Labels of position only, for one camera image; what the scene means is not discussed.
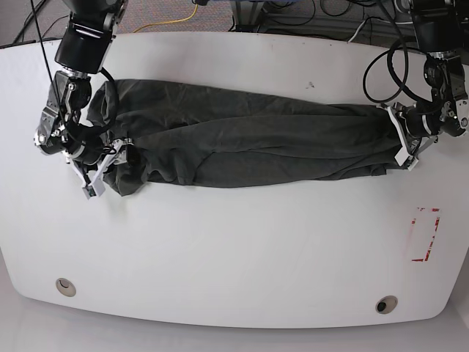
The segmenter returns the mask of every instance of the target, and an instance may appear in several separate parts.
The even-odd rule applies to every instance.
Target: white table
[[[50,59],[57,46],[46,44]],[[116,78],[366,103],[361,77],[381,51],[275,35],[153,33],[119,36],[105,66]],[[410,87],[428,97],[424,58],[410,60]],[[152,184],[88,202],[62,158],[32,143],[48,92],[40,48],[0,51],[0,67],[0,247],[23,296],[132,318],[262,328],[395,323],[446,305],[469,247],[467,139],[443,136],[411,173],[231,190]],[[94,78],[94,89],[102,82]],[[369,85],[376,97],[396,89],[384,63]],[[422,263],[412,259],[425,256],[434,218],[417,207],[440,209]],[[410,232],[415,217],[427,228]],[[57,291],[60,277],[77,287],[75,297]],[[377,314],[389,295],[397,308]]]

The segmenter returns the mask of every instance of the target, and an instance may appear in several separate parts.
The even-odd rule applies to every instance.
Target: metal frame
[[[255,26],[265,1],[230,1],[236,26]]]

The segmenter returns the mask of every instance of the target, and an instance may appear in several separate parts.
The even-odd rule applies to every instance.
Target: round hole
[[[59,292],[67,297],[73,297],[76,294],[75,286],[67,279],[57,279],[56,287]]]
[[[381,313],[381,312],[384,312],[384,310],[386,309],[386,303],[384,302],[380,302],[378,303],[377,307],[376,307],[376,310]]]
[[[70,287],[70,284],[64,280],[59,280],[59,284],[63,287],[63,288],[69,288]]]
[[[380,314],[389,314],[397,306],[397,298],[394,296],[387,296],[381,299],[376,304],[376,311]]]

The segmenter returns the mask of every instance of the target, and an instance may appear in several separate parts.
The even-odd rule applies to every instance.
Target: crumpled fabric
[[[117,81],[111,129],[130,137],[140,164],[113,166],[105,177],[122,196],[146,182],[249,187],[299,180],[385,175],[401,144],[385,110],[323,105],[272,95],[166,81]],[[108,121],[115,105],[106,82],[88,120]]]

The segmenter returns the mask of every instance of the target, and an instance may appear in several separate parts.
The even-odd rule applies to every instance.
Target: yellow cable
[[[193,10],[192,12],[192,15],[190,15],[189,17],[187,18],[182,18],[180,20],[173,20],[173,21],[164,21],[164,22],[157,22],[157,23],[149,23],[149,24],[146,24],[145,26],[142,26],[140,28],[137,28],[135,31],[133,31],[133,33],[137,33],[137,32],[140,32],[142,29],[145,29],[145,28],[148,28],[148,27],[152,27],[152,26],[158,26],[160,24],[172,24],[172,23],[179,23],[179,22],[184,22],[184,21],[187,21],[187,20],[190,20],[197,12],[197,9],[199,8],[199,5],[196,5],[196,8]]]

